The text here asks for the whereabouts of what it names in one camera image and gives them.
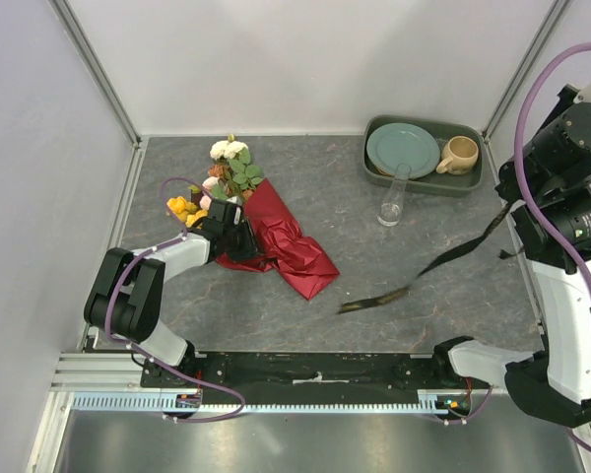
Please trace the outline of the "black ribbon gold lettering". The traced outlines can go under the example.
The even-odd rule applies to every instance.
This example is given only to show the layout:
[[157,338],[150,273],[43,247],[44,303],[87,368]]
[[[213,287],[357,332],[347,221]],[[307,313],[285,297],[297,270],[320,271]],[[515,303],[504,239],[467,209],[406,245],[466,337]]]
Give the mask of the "black ribbon gold lettering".
[[344,303],[339,307],[337,313],[343,314],[388,305],[403,298],[410,292],[412,286],[427,273],[475,251],[503,222],[503,220],[509,214],[512,206],[512,203],[506,203],[498,212],[498,214],[491,220],[489,225],[484,229],[483,233],[480,236],[477,236],[471,240],[468,240],[439,254],[437,257],[433,259],[433,261],[430,264],[428,264],[423,270],[421,270],[405,286],[402,286],[398,289],[395,289],[378,297]]

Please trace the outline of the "flower bouquet red paper wrap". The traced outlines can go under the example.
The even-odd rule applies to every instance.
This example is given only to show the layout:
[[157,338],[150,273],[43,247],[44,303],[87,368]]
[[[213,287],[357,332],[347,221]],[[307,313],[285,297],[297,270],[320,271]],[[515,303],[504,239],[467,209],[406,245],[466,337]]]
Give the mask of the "flower bouquet red paper wrap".
[[187,230],[204,231],[217,199],[242,199],[243,217],[253,232],[256,246],[219,252],[221,266],[241,271],[277,271],[306,300],[311,300],[340,275],[321,245],[306,236],[261,168],[252,162],[248,145],[230,135],[214,143],[213,164],[200,186],[191,185],[191,196],[167,200],[169,214]]

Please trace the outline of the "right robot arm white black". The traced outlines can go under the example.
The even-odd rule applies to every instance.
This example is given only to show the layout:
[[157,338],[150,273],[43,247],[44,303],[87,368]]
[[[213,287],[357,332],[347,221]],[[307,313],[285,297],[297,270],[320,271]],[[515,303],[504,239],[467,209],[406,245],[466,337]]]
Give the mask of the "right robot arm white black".
[[[591,274],[591,84],[560,91],[523,148],[523,167],[535,203]],[[435,346],[431,375],[446,388],[465,377],[503,387],[524,413],[575,428],[591,422],[591,296],[574,259],[528,205],[513,219],[542,304],[545,349],[516,352],[457,337]]]

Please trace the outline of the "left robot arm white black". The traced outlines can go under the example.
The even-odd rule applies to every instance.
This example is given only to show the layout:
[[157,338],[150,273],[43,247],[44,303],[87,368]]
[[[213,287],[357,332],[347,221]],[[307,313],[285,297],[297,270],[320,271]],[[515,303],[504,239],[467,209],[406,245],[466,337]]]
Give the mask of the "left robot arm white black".
[[163,362],[163,377],[173,386],[188,386],[197,372],[193,348],[160,321],[164,284],[223,255],[234,262],[260,255],[236,198],[213,201],[206,217],[172,240],[137,250],[108,250],[86,301],[84,319]]

